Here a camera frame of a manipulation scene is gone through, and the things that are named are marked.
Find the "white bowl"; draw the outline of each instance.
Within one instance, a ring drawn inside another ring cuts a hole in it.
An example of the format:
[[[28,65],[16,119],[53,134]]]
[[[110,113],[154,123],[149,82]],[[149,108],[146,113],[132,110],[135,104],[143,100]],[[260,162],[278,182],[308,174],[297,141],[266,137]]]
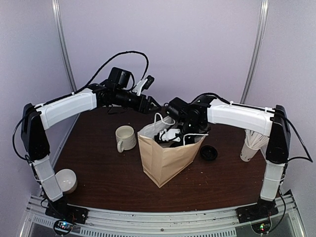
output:
[[[71,194],[77,187],[77,177],[71,169],[60,170],[56,179],[64,194]]]

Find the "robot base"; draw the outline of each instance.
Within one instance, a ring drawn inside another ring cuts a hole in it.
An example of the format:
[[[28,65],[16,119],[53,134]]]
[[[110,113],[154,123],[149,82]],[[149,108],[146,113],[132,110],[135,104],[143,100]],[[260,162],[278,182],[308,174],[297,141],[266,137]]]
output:
[[[88,216],[88,209],[70,206],[67,204],[65,197],[63,197],[52,204],[48,203],[45,215],[66,220],[69,223],[75,222],[78,224],[85,224]]]
[[[276,202],[269,202],[269,206],[263,205],[262,200],[258,200],[257,204],[243,206],[236,209],[239,223],[256,221],[278,214]]]

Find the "mug handle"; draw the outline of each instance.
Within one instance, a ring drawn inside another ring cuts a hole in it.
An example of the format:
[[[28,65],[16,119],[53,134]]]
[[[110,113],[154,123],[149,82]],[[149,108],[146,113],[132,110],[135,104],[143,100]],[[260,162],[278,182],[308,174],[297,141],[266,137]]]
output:
[[[122,145],[123,145],[123,141],[120,140],[120,141],[118,142],[118,152],[119,152],[119,153],[122,153],[122,152],[124,151],[124,147],[123,147]]]

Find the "white bag handle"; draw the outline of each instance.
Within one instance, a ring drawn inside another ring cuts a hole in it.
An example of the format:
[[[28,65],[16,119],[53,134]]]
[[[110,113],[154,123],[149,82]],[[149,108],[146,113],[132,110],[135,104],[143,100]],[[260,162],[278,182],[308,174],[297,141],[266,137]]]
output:
[[[162,117],[162,115],[161,115],[160,113],[155,113],[154,125],[155,125],[156,122],[157,122],[157,115],[159,115],[159,117],[160,117],[160,119],[161,119],[161,122],[164,123],[164,124],[166,124],[166,125],[174,125],[174,124],[176,123],[176,121],[175,121],[174,119],[172,119],[172,120],[173,120],[173,123],[167,123],[167,122],[163,121],[163,117]]]
[[[186,135],[183,136],[183,146],[186,145],[186,136],[208,136],[208,134],[199,134],[199,133],[188,133]]]

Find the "metal frame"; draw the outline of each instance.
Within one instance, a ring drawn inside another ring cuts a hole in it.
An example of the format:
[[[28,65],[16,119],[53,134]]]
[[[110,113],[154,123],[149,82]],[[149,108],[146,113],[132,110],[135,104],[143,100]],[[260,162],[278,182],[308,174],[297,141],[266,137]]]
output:
[[[252,53],[252,58],[250,62],[250,67],[248,71],[248,76],[246,80],[245,87],[243,89],[242,97],[240,103],[244,104],[246,102],[247,96],[249,94],[249,90],[251,87],[251,83],[255,74],[255,70],[258,64],[258,58],[260,53],[260,48],[263,42],[263,37],[266,29],[267,18],[268,18],[268,7],[269,7],[269,0],[262,0],[261,3],[261,11],[258,23],[258,30],[257,30],[257,37],[255,41],[255,46]]]
[[[76,91],[77,87],[74,80],[74,75],[71,69],[70,60],[69,60],[67,47],[66,47],[64,29],[63,29],[60,8],[59,8],[59,0],[52,0],[52,7],[53,7],[54,18],[56,22],[57,31],[58,31],[59,42],[60,42],[60,46],[62,50],[63,61],[64,61],[66,73],[68,76],[68,81],[69,81],[72,91]]]
[[[296,237],[305,237],[306,234],[293,196],[286,195],[284,200],[286,213],[291,217],[293,234]],[[41,207],[41,201],[41,197],[31,196],[23,216],[24,221],[19,228],[19,237],[28,237],[33,223],[52,228],[56,219],[45,216],[45,208]],[[273,218],[281,216],[284,211],[280,198],[276,199],[276,204],[279,214]],[[212,234],[215,237],[236,237],[237,227],[251,224],[250,222],[239,224],[236,208],[238,207],[169,213],[124,212],[88,208],[89,214],[86,224],[77,224],[72,233],[83,237],[208,237]]]

